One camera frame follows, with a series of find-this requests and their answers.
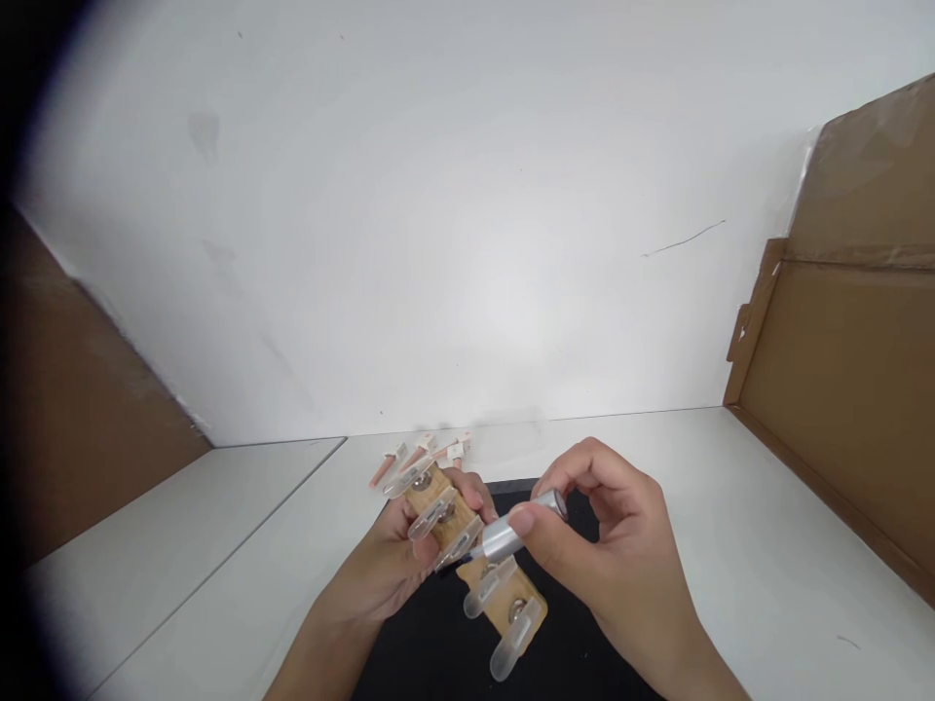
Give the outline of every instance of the transparent plastic clip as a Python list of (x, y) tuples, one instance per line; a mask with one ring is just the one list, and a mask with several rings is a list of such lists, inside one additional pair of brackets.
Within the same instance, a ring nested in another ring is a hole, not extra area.
[(429, 471), (429, 467), (434, 462), (431, 455), (426, 455), (421, 460), (416, 461), (406, 469), (397, 474), (386, 487), (383, 488), (383, 494), (387, 498), (401, 497), (412, 483), (422, 477)]
[(513, 671), (520, 652), (533, 637), (534, 626), (541, 612), (542, 604), (539, 600), (530, 599), (509, 624), (506, 635), (490, 657), (490, 674), (498, 682), (502, 682)]
[(514, 572), (516, 572), (516, 558), (510, 555), (484, 574), (477, 587), (465, 597), (465, 616), (476, 618), (483, 613), (494, 592), (502, 584), (508, 582)]
[(441, 493), (441, 496), (431, 503), (431, 506), (422, 513), (412, 526), (409, 527), (409, 539), (421, 540), (431, 533), (431, 530), (438, 523), (438, 520), (445, 515), (448, 507), (455, 500), (458, 490), (454, 487), (447, 488)]
[(480, 516), (474, 516), (470, 523), (465, 526), (465, 529), (458, 534), (458, 537), (452, 540), (448, 547), (438, 556), (438, 559), (435, 560), (435, 571), (438, 572), (467, 555), (470, 547), (474, 545), (474, 541), (477, 540), (483, 530), (484, 522), (480, 520)]

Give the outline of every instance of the brown cardboard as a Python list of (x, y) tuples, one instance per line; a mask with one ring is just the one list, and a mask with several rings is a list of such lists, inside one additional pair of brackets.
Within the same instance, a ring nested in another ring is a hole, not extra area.
[(786, 250), (785, 239), (770, 239), (767, 241), (763, 260), (760, 261), (760, 273), (753, 285), (753, 294), (750, 302), (741, 305), (737, 312), (737, 322), (733, 327), (733, 336), (728, 349), (728, 362), (732, 362), (728, 388), (724, 393), (726, 405), (735, 404), (740, 398), (740, 389), (744, 378), (753, 360), (753, 351), (760, 338), (763, 321), (767, 316), (769, 299), (778, 280), (779, 269), (782, 266), (782, 256)]
[(120, 335), (9, 212), (13, 474), (29, 562), (155, 487), (210, 444)]
[(739, 405), (935, 572), (935, 274), (785, 264)]
[(825, 125), (788, 260), (935, 270), (935, 75)]
[(725, 404), (935, 608), (935, 80), (826, 125), (774, 260)]

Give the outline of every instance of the white backdrop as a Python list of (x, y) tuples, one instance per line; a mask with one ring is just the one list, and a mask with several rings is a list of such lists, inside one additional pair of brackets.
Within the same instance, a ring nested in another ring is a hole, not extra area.
[(104, 3), (19, 207), (216, 445), (715, 405), (807, 130), (935, 10), (700, 5)]

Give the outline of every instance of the left hand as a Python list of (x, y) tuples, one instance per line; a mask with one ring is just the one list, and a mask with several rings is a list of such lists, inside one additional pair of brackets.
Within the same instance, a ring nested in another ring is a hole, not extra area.
[[(490, 491), (476, 472), (444, 472), (485, 524), (497, 520)], [(439, 552), (431, 536), (409, 540), (417, 516), (405, 498), (390, 501), (318, 596), (321, 610), (337, 621), (384, 621), (400, 610), (429, 576)]]

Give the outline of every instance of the white tabletop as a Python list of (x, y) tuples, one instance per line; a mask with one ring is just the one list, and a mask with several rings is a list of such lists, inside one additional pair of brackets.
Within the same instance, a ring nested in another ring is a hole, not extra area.
[[(94, 698), (260, 698), (383, 506), (380, 454), (414, 435), (350, 438)], [(935, 612), (724, 409), (478, 430), (467, 467), (536, 477), (587, 435), (661, 483), (701, 619), (754, 698), (935, 688)]]
[(340, 444), (213, 450), (30, 568), (75, 697), (104, 682)]

